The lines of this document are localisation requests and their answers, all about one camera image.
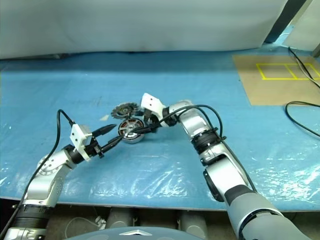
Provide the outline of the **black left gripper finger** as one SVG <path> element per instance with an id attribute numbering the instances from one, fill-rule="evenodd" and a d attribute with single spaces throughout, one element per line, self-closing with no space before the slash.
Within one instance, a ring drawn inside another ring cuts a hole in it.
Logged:
<path id="1" fill-rule="evenodd" d="M 108 141 L 108 143 L 101 147 L 101 152 L 106 153 L 112 148 L 114 148 L 119 142 L 121 142 L 123 139 L 123 136 L 116 136 Z"/>
<path id="2" fill-rule="evenodd" d="M 105 135 L 116 127 L 116 124 L 108 124 L 102 126 L 92 132 L 93 137 L 99 137 L 101 135 Z"/>

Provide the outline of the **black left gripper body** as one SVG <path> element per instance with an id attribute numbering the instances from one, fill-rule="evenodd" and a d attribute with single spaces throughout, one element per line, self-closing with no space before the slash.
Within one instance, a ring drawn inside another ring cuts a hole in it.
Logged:
<path id="1" fill-rule="evenodd" d="M 102 147 L 99 145 L 94 136 L 91 138 L 90 143 L 85 146 L 85 152 L 90 158 L 95 156 L 98 156 L 99 158 L 104 157 Z"/>

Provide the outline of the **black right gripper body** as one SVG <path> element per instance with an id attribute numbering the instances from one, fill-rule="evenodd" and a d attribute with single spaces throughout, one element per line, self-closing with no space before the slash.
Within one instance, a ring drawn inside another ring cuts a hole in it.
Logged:
<path id="1" fill-rule="evenodd" d="M 145 109 L 143 113 L 143 121 L 147 127 L 153 126 L 154 124 L 159 122 L 159 119 L 155 114 L 153 114 L 150 110 Z"/>

